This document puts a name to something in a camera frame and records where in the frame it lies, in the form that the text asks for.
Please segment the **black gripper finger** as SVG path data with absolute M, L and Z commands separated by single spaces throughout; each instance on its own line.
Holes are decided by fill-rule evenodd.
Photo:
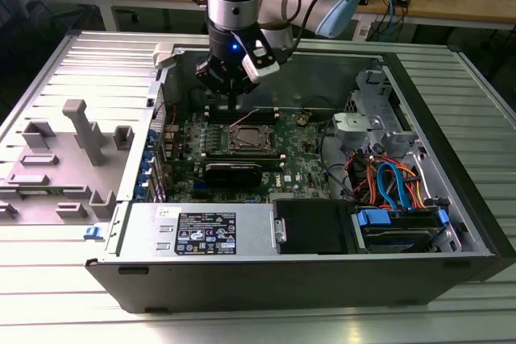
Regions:
M 232 67 L 216 57 L 208 57 L 196 67 L 196 77 L 212 93 L 227 97 L 227 108 L 235 110 Z
M 257 83 L 253 83 L 249 77 L 237 77 L 234 79 L 234 109 L 239 97 L 242 94 L 250 93 L 258 86 Z

